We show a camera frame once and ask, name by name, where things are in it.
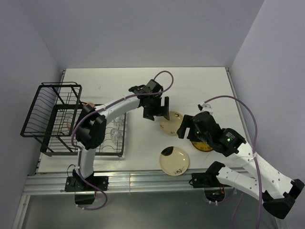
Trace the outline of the patterned pink ceramic bowl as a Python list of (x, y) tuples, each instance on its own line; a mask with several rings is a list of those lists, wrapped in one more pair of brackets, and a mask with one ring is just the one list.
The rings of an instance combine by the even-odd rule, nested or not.
[(67, 126), (68, 130), (70, 130), (72, 127), (72, 121), (73, 121), (73, 114), (70, 114), (66, 121), (66, 126)]

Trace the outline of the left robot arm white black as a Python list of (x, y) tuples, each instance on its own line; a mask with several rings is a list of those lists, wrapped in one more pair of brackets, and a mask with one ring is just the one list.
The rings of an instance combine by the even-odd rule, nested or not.
[(71, 144), (78, 151), (77, 166), (72, 174), (77, 187), (81, 190), (98, 188), (93, 181), (93, 163), (96, 149), (105, 139), (107, 125), (115, 118), (139, 107), (143, 108), (145, 119), (153, 121), (156, 116), (168, 119), (169, 97), (162, 97), (168, 90), (169, 88), (164, 88), (151, 79), (147, 84), (131, 87), (127, 94), (117, 100), (82, 108), (71, 134)]

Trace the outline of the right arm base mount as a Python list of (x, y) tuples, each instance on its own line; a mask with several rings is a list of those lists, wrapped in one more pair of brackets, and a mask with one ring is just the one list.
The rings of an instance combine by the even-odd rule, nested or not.
[(224, 185), (207, 173), (192, 173), (188, 183), (193, 188), (203, 188), (208, 201), (216, 203), (225, 198)]

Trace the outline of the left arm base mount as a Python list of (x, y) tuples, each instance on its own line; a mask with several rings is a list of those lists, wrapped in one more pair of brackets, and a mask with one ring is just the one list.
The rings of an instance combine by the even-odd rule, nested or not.
[[(91, 176), (87, 180), (102, 191), (108, 188), (109, 178), (107, 176)], [(67, 177), (64, 191), (74, 193), (77, 205), (91, 205), (96, 200), (97, 189), (86, 184), (79, 177)]]

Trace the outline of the clear glass cup front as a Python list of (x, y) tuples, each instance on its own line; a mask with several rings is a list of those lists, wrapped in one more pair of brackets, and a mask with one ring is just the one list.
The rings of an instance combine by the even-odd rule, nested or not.
[(113, 128), (110, 130), (110, 138), (114, 144), (118, 144), (122, 138), (122, 133), (119, 129)]

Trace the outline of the clear glass cup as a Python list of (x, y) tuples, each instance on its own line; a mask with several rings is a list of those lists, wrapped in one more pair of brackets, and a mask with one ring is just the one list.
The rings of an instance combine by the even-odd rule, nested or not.
[(118, 144), (122, 138), (122, 133), (119, 129), (113, 128), (110, 130), (110, 138), (114, 144)]
[(120, 115), (114, 118), (112, 122), (117, 128), (120, 128), (120, 126), (124, 126), (124, 115)]

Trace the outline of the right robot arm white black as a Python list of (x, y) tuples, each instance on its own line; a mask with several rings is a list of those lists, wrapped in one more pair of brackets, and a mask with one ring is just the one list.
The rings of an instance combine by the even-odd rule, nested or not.
[(284, 219), (305, 187), (300, 179), (291, 179), (260, 155), (231, 128), (221, 128), (213, 116), (205, 111), (195, 116), (185, 115), (178, 137), (194, 142), (205, 142), (215, 152), (234, 161), (250, 176), (233, 171), (221, 162), (213, 162), (206, 172), (192, 174), (194, 188), (220, 184), (234, 187), (260, 201), (264, 209), (278, 219)]

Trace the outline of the cream plate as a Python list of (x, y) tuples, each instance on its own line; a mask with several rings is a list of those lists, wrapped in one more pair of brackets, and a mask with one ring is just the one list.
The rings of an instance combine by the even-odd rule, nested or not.
[(180, 128), (183, 121), (183, 114), (177, 111), (169, 112), (169, 120), (162, 117), (159, 121), (160, 128), (169, 135), (177, 135), (177, 131)]
[(164, 173), (170, 176), (180, 176), (189, 167), (189, 157), (182, 148), (170, 146), (160, 153), (159, 164)]

